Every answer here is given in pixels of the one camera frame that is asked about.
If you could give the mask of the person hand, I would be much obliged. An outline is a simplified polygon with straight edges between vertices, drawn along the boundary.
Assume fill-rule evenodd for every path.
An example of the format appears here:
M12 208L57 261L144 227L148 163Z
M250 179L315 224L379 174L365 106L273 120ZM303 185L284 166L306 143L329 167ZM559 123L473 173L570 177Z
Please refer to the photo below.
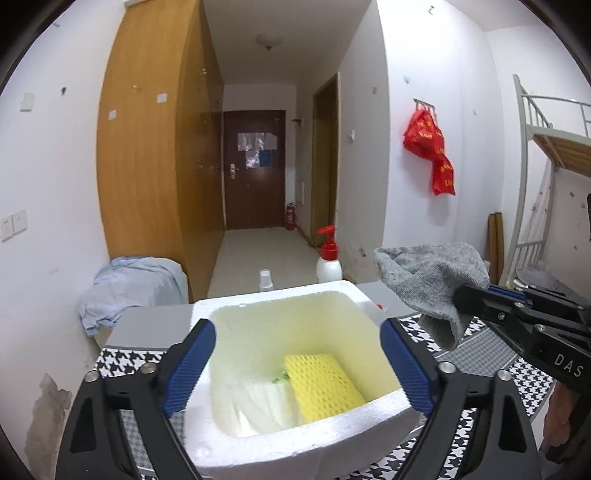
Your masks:
M557 382L549 399L543 429L544 441L551 447L559 447L570 437L569 418L577 401L577 395Z

